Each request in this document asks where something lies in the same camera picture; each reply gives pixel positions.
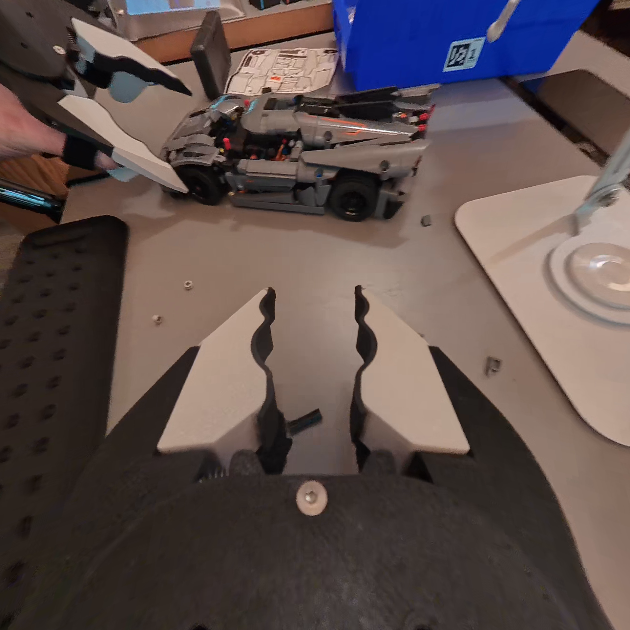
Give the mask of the black lego axle piece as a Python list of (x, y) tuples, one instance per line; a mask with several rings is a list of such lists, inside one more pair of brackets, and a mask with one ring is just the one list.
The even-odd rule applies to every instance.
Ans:
[(287, 422), (287, 431), (291, 437), (294, 437), (306, 430), (312, 429), (321, 424), (323, 416), (319, 408), (312, 410), (294, 420)]

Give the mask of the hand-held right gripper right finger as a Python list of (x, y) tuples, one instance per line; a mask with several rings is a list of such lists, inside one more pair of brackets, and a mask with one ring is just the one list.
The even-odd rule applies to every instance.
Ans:
[(424, 337), (370, 290), (354, 289), (358, 367), (350, 404), (357, 467), (391, 455), (406, 470), (417, 453), (468, 455), (470, 445)]

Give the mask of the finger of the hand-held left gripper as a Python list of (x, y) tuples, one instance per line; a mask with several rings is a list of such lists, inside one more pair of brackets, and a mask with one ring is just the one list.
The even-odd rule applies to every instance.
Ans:
[(111, 114), (98, 102), (67, 95), (59, 101), (59, 105), (110, 145), (111, 157), (117, 164), (170, 190), (188, 193), (188, 187), (178, 177), (173, 167), (155, 156), (143, 142), (123, 131)]
[(118, 103), (131, 103), (149, 86), (192, 96), (177, 75), (127, 39), (78, 18), (71, 25), (78, 49), (73, 71)]

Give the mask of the black rectangular case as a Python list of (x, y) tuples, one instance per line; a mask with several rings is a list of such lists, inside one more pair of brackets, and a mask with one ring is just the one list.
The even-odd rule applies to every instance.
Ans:
[(231, 73), (231, 51), (217, 10), (206, 13), (190, 55), (207, 99), (218, 99), (224, 94)]

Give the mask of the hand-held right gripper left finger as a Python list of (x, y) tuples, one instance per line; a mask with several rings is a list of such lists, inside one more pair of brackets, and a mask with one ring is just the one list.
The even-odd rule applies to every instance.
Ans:
[(157, 443), (161, 453), (205, 449), (227, 467), (234, 453), (271, 453), (279, 439), (271, 326), (276, 293), (259, 291), (205, 337)]

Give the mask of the grey lego car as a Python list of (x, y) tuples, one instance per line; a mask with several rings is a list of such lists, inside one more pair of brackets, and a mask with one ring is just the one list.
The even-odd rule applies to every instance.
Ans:
[(434, 88), (336, 96), (224, 94), (191, 111), (161, 148), (188, 197), (217, 206), (389, 220), (424, 152)]

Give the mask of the white book stand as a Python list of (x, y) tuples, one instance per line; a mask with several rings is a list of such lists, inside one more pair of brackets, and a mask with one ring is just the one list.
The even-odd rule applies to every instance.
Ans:
[(629, 446), (629, 132), (601, 174), (469, 201), (455, 225), (583, 421)]

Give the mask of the blue storage bin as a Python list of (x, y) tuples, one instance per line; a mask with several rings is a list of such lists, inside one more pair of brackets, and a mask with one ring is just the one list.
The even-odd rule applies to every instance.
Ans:
[(332, 1), (358, 91), (545, 73), (597, 1)]

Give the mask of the person's left hand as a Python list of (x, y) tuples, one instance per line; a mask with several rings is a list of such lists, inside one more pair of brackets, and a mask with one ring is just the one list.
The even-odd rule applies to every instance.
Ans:
[(36, 154), (63, 157), (67, 135), (27, 112), (20, 100), (1, 86), (1, 161), (30, 158)]

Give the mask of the glossy black bar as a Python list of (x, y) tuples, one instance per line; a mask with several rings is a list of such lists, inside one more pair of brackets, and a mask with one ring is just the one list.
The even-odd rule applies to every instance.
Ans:
[(60, 224), (64, 213), (64, 199), (1, 178), (1, 203), (46, 216)]

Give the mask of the lego sticker sheet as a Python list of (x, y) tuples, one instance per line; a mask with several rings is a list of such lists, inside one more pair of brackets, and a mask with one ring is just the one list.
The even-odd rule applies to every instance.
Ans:
[(338, 51), (332, 48), (253, 49), (227, 80), (224, 92), (247, 97), (268, 91), (311, 93), (333, 79)]

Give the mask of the black perforated chair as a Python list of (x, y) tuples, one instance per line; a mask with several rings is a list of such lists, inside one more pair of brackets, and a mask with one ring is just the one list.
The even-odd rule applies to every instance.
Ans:
[(113, 216), (33, 232), (2, 291), (2, 629), (105, 436), (128, 238)]

